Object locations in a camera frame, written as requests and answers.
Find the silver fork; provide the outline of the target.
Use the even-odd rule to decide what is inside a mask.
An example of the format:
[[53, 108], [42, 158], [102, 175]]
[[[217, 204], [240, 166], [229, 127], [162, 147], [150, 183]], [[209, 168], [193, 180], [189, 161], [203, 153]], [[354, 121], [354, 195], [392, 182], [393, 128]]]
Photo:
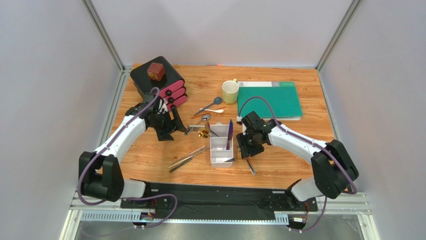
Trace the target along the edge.
[[240, 144], [240, 143], [238, 143], [237, 144], [237, 147], [238, 147], [238, 151], [239, 151], [239, 153], [240, 153], [240, 156], [241, 156], [241, 159], [243, 159], [243, 160], [245, 160], [246, 161], [246, 163], [248, 164], [248, 167], [249, 167], [249, 169], [250, 169], [250, 172], [254, 175], [254, 176], [256, 176], [257, 175], [257, 173], [256, 173], [256, 170], [255, 170], [255, 168], [253, 167], [253, 165], [252, 165], [252, 163], [251, 163], [251, 161], [249, 160], [249, 153], [248, 153], [248, 151], [247, 151], [247, 148], [243, 145], [243, 144]]

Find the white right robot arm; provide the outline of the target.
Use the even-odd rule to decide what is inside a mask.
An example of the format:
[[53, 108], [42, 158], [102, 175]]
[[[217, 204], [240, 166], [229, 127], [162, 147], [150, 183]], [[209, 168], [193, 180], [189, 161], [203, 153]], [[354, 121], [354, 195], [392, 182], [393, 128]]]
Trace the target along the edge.
[[263, 153], [264, 146], [269, 145], [287, 150], [311, 165], [312, 177], [297, 180], [286, 189], [289, 200], [305, 202], [321, 196], [336, 199], [348, 188], [352, 188], [352, 194], [357, 193], [354, 181], [359, 172], [339, 140], [326, 142], [307, 137], [278, 120], [265, 121], [254, 111], [237, 117], [237, 122], [243, 126], [242, 133], [236, 136], [243, 159]]

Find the gold spoon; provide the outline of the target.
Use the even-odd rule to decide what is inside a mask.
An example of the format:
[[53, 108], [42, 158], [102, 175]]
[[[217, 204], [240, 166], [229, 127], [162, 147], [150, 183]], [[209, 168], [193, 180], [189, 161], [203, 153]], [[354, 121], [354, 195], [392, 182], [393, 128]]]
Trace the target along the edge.
[[199, 137], [204, 138], [204, 139], [206, 139], [210, 136], [210, 133], [207, 130], [201, 130], [201, 129], [198, 130], [197, 134], [198, 134]]

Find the iridescent purple spoon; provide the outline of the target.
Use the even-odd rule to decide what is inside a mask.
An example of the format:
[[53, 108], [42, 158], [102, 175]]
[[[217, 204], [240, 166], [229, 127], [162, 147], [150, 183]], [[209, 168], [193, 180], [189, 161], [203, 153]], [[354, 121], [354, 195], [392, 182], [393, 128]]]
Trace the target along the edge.
[[208, 121], [205, 123], [204, 128], [209, 134], [213, 134], [215, 137], [219, 137], [219, 135], [211, 129], [211, 125]]

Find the iridescent purple knife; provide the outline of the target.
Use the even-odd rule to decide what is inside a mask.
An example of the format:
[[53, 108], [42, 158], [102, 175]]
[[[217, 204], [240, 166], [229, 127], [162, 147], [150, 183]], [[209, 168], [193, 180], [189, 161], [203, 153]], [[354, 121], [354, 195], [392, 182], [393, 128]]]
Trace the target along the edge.
[[226, 142], [226, 150], [230, 150], [231, 149], [231, 141], [233, 139], [233, 121], [232, 119], [229, 120], [229, 125], [228, 125], [228, 133], [227, 133], [227, 142]]

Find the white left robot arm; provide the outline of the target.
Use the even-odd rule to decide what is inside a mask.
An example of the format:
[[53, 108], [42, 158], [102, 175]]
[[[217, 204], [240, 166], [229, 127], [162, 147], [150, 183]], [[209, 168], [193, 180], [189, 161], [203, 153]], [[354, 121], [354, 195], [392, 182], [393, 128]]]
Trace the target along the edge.
[[176, 131], [188, 133], [177, 108], [167, 108], [157, 87], [125, 113], [119, 127], [103, 144], [80, 155], [77, 194], [82, 203], [95, 206], [143, 197], [147, 184], [125, 179], [121, 162], [135, 140], [149, 128], [155, 130], [159, 141], [172, 141], [171, 135]]

